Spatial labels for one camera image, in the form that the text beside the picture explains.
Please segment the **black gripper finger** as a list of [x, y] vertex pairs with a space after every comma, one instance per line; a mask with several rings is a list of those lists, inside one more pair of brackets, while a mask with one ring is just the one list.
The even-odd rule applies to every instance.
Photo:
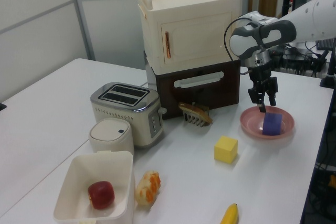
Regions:
[[278, 92], [278, 82], [276, 77], [270, 77], [267, 82], [268, 88], [266, 93], [269, 96], [271, 106], [276, 106], [276, 93]]
[[265, 89], [262, 84], [256, 84], [252, 88], [248, 89], [248, 94], [253, 104], [259, 108], [261, 113], [266, 112], [266, 107], [264, 104]]

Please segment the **black gripper body silver ring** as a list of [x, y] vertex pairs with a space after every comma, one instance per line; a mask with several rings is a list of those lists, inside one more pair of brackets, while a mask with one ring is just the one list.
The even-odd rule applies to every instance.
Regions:
[[248, 68], [254, 87], [270, 87], [271, 59], [268, 51], [253, 54], [250, 58], [244, 60], [244, 66]]

